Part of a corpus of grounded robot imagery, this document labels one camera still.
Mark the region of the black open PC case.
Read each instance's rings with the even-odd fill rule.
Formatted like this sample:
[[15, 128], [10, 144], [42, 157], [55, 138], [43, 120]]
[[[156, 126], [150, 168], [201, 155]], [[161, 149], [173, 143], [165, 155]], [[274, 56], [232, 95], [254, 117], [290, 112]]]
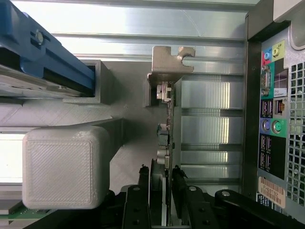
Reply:
[[305, 0], [245, 17], [243, 194], [257, 229], [305, 229]]

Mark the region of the green RAM stick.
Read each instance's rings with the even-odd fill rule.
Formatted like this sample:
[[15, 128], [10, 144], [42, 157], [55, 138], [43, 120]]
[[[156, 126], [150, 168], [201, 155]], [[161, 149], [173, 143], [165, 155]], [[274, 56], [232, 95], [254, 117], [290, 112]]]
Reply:
[[15, 209], [8, 215], [0, 215], [0, 220], [30, 220], [30, 219], [41, 219], [51, 213], [55, 212], [55, 210], [36, 210], [29, 209], [26, 207], [20, 207]]

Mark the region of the grey 3D-printed parts rack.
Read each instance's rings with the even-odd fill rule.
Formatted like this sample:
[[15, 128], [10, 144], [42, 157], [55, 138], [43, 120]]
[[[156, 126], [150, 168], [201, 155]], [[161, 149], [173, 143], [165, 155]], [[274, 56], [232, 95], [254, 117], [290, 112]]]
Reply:
[[22, 141], [0, 146], [0, 169], [15, 163], [5, 176], [17, 176], [28, 208], [95, 208], [109, 189], [135, 184], [140, 167], [157, 157], [166, 108], [143, 105], [151, 64], [106, 67], [113, 74], [110, 105], [57, 99], [0, 105], [0, 133], [24, 133]]

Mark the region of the hard disk in blue carrier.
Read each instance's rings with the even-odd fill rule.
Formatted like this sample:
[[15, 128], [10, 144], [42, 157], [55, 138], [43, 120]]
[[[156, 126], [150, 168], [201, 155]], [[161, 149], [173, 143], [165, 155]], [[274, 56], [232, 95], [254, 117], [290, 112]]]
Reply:
[[95, 72], [10, 0], [0, 0], [0, 97], [95, 95]]

